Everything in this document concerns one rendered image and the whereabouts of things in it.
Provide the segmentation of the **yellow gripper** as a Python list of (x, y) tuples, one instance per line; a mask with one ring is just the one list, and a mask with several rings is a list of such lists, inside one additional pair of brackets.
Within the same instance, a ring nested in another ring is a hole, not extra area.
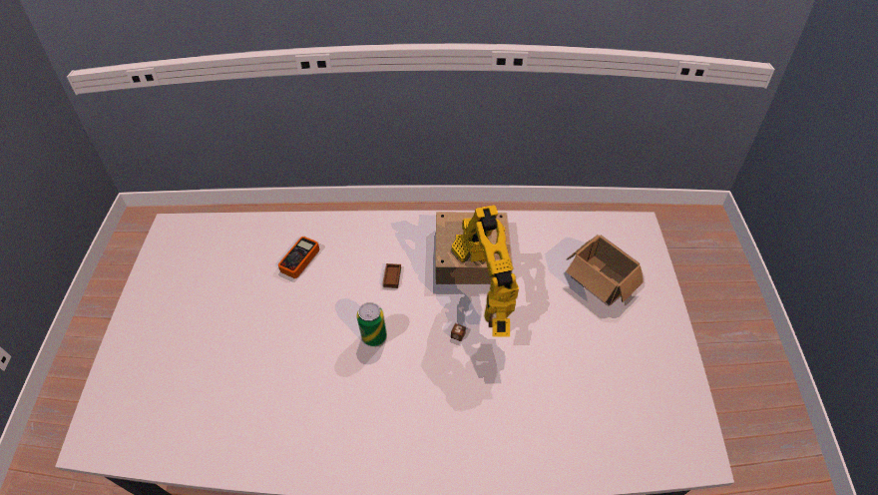
[(484, 318), (486, 322), (489, 322), (491, 314), (496, 312), (496, 318), (493, 318), (493, 336), (510, 336), (510, 318), (507, 317), (515, 311), (515, 306), (515, 299), (511, 299), (511, 301), (497, 300), (489, 290)]

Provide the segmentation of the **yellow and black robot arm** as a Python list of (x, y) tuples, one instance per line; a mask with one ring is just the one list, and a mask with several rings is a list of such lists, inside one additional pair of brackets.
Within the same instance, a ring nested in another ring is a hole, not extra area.
[[(464, 220), (464, 232), (456, 235), (452, 252), (461, 262), (466, 260), (469, 253), (470, 262), (486, 261), (489, 277), (493, 276), (490, 285), (493, 297), (511, 301), (518, 297), (519, 287), (515, 275), (511, 273), (513, 266), (506, 247), (505, 227), (495, 219), (497, 214), (496, 206), (476, 209), (471, 220)], [(496, 244), (492, 245), (487, 237), (494, 229), (497, 239)], [(495, 260), (494, 253), (499, 255), (500, 260)]]

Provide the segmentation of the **orange pocket multimeter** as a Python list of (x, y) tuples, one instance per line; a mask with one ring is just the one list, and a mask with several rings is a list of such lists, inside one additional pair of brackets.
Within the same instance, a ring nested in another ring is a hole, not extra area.
[(301, 237), (280, 261), (279, 270), (292, 278), (298, 278), (318, 252), (318, 242)]

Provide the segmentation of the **green and yellow drink can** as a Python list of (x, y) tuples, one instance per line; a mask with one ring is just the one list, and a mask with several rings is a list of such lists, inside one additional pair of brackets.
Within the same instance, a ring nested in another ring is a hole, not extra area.
[(378, 346), (387, 337), (383, 310), (380, 308), (374, 302), (366, 302), (357, 311), (362, 340), (369, 346)]

